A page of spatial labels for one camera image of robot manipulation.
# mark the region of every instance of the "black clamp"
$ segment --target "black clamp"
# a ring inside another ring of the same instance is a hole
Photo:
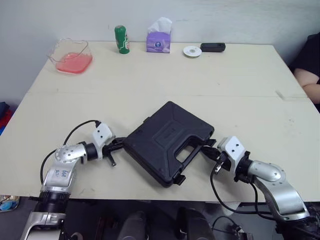
[[[111,152],[113,152],[115,150],[122,149],[124,147],[123,142],[125,139],[126,139],[125,137],[117,137],[111,143],[109,143],[108,145],[105,145],[102,148],[103,157],[109,158],[112,167],[117,165],[117,163],[115,162],[114,158],[112,157]]]

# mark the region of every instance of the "person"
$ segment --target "person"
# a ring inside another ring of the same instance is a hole
[[[308,36],[290,69],[320,113],[320,32]]]

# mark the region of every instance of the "white tabletop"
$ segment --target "white tabletop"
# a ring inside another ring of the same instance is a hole
[[[319,201],[320,115],[275,49],[227,44],[223,53],[187,58],[187,45],[173,43],[165,54],[131,43],[122,55],[114,42],[90,42],[94,60],[81,75],[56,72],[48,61],[0,136],[0,193],[37,196],[43,158],[79,123],[101,120],[125,137],[173,101],[213,125],[213,138],[237,136],[252,160],[280,165],[305,201]],[[69,143],[91,142],[93,130],[80,128]],[[182,185],[169,188],[123,149],[113,157],[115,167],[108,160],[79,166],[71,197],[217,201],[209,180],[214,163],[201,154],[183,172]],[[254,200],[251,187],[226,171],[216,186],[224,201]]]

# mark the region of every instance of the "purple tissue box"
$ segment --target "purple tissue box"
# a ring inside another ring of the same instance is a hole
[[[170,53],[171,36],[165,32],[150,32],[146,37],[146,51],[150,53]]]

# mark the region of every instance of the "black device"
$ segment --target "black device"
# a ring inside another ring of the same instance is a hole
[[[200,49],[202,52],[214,52],[220,53],[226,49],[226,45],[223,42],[218,43],[201,43]]]
[[[169,101],[124,141],[123,147],[162,186],[180,185],[186,177],[181,175],[209,140],[214,127],[177,104]],[[187,146],[193,147],[189,156],[180,162],[177,155]]]

